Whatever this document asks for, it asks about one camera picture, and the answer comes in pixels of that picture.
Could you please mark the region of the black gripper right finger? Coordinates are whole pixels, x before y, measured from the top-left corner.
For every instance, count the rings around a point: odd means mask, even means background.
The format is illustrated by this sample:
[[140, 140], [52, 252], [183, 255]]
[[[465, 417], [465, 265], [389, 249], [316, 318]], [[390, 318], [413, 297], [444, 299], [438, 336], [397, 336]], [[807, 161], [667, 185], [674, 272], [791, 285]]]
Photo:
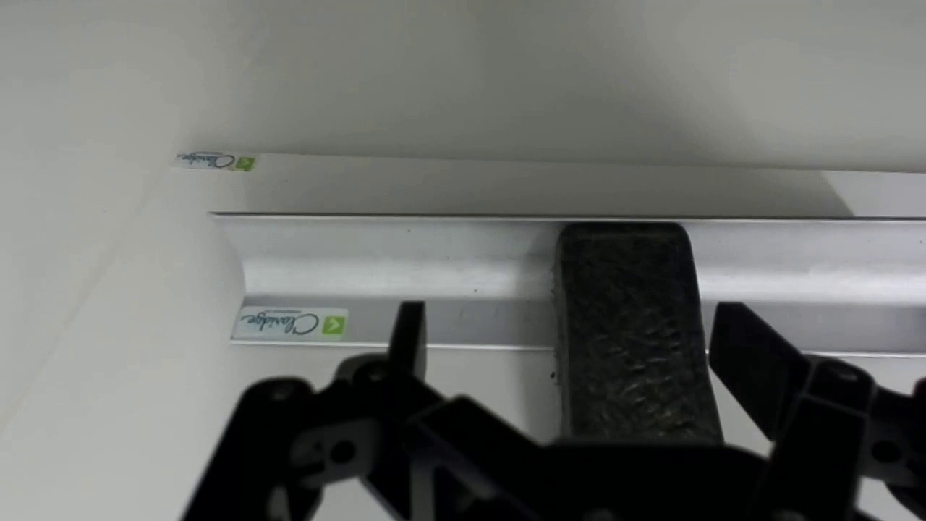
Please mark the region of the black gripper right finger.
[[873, 521], [860, 480], [926, 518], [926, 394], [882, 388], [869, 372], [807, 357], [755, 310], [716, 310], [710, 369], [774, 444], [749, 502], [753, 521]]

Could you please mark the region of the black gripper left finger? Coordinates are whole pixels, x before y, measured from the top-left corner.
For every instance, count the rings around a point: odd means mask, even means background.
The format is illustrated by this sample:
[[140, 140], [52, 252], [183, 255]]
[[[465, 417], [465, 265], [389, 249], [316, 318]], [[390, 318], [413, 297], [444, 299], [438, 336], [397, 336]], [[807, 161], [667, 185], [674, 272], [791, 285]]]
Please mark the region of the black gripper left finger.
[[425, 459], [425, 304], [405, 302], [386, 354], [351, 357], [328, 388], [247, 388], [179, 521], [312, 521], [325, 490], [358, 480], [397, 521], [451, 521], [455, 480]]

